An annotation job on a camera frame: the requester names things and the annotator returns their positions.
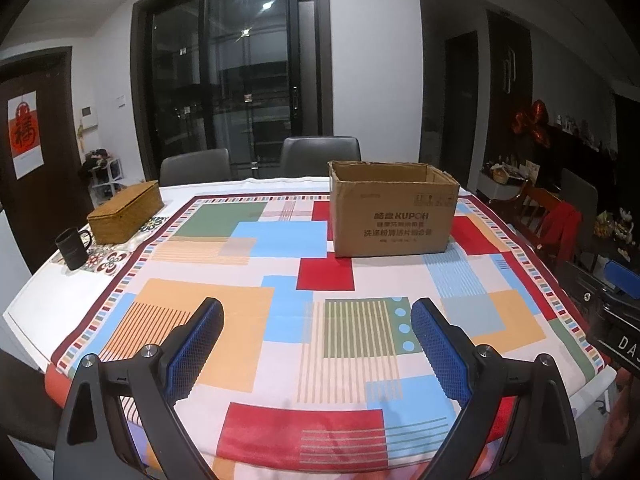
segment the glass panel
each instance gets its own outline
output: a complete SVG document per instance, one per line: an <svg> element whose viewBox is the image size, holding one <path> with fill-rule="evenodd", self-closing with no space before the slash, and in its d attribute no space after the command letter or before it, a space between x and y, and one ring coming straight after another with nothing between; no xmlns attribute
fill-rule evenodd
<svg viewBox="0 0 640 480"><path fill-rule="evenodd" d="M198 52L198 0L154 15L152 77L157 136L156 164L207 149Z"/></svg>
<svg viewBox="0 0 640 480"><path fill-rule="evenodd" d="M213 130L234 165L279 165L291 134L288 14L288 0L209 0Z"/></svg>

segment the gray chair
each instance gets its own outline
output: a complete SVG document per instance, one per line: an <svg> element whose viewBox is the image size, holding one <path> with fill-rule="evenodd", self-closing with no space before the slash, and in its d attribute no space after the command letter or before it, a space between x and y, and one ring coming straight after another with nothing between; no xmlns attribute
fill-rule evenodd
<svg viewBox="0 0 640 480"><path fill-rule="evenodd" d="M593 252L593 227L598 215L598 190L567 168L562 170L560 199L582 213L582 222L575 241L576 254Z"/></svg>
<svg viewBox="0 0 640 480"><path fill-rule="evenodd" d="M331 160L362 160L355 137L287 137L280 167L289 178L329 176Z"/></svg>
<svg viewBox="0 0 640 480"><path fill-rule="evenodd" d="M160 186L184 186L231 180L226 148L170 156L160 167Z"/></svg>

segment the chair backrest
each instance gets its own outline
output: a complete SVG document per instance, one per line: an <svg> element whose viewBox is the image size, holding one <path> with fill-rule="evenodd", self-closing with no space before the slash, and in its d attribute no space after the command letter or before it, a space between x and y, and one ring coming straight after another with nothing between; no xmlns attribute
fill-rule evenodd
<svg viewBox="0 0 640 480"><path fill-rule="evenodd" d="M328 176L331 160L362 160L355 137L287 137L282 145L283 176Z"/></svg>
<svg viewBox="0 0 640 480"><path fill-rule="evenodd" d="M582 213L576 244L588 249L593 238L593 227L598 215L598 190L567 168L562 170L560 198Z"/></svg>
<svg viewBox="0 0 640 480"><path fill-rule="evenodd" d="M160 186L184 186L231 180L226 148L170 156L160 167Z"/></svg>
<svg viewBox="0 0 640 480"><path fill-rule="evenodd" d="M561 202L558 197L552 195L546 189L535 187L532 181L527 179L520 192L514 198L491 200L489 207L502 220L511 224L536 249L542 244L540 238L542 222L546 215ZM557 252L558 248L551 251L548 256L556 256Z"/></svg>

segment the floral pattern mat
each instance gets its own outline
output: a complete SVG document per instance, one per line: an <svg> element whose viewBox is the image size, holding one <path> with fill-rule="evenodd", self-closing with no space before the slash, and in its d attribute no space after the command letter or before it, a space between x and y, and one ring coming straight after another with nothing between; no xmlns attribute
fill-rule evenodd
<svg viewBox="0 0 640 480"><path fill-rule="evenodd" d="M87 272L99 272L107 276L114 276L129 259L131 253L156 232L167 218L166 216L152 216L136 234L123 244L99 245L96 244L92 238L92 243L87 249L89 258L80 269L86 270ZM50 262L62 266L65 265L60 251L56 251L51 257Z"/></svg>

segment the open cardboard box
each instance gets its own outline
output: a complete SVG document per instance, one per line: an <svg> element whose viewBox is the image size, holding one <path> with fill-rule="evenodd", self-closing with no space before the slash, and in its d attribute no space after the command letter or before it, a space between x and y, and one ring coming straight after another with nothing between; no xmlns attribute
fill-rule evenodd
<svg viewBox="0 0 640 480"><path fill-rule="evenodd" d="M336 256L441 253L460 185L427 164L330 162Z"/></svg>

